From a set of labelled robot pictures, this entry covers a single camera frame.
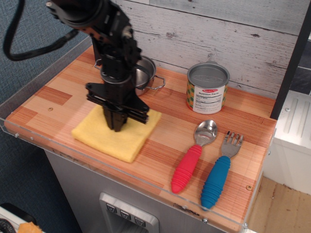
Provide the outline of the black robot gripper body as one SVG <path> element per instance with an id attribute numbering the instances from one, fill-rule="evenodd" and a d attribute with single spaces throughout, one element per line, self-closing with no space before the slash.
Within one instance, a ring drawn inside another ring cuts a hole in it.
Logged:
<path id="1" fill-rule="evenodd" d="M 134 76 L 118 80 L 103 77 L 103 83 L 87 83 L 87 99 L 103 107 L 107 124 L 125 124 L 128 118 L 145 124 L 149 107 L 136 94 Z"/>

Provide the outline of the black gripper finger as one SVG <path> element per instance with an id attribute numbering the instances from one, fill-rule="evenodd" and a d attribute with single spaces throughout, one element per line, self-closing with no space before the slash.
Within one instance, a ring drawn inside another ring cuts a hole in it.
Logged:
<path id="1" fill-rule="evenodd" d="M 107 123 L 107 126 L 109 127 L 109 129 L 114 130 L 115 126 L 114 126 L 114 111 L 111 110 L 109 107 L 103 107 L 103 112 L 104 112 L 104 116 L 105 116 L 105 120 Z"/>
<path id="2" fill-rule="evenodd" d="M 114 113 L 114 131 L 120 132 L 122 126 L 127 122 L 127 113 Z"/>

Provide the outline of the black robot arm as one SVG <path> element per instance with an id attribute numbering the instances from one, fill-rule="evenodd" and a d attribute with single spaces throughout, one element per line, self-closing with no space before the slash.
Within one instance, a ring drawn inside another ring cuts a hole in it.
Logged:
<path id="1" fill-rule="evenodd" d="M 102 106 L 110 129 L 119 132 L 128 118 L 148 120 L 149 107 L 137 96 L 137 68 L 141 49 L 129 18 L 110 0 L 50 0 L 53 16 L 88 34 L 102 62 L 102 83 L 87 83 L 87 99 Z"/>

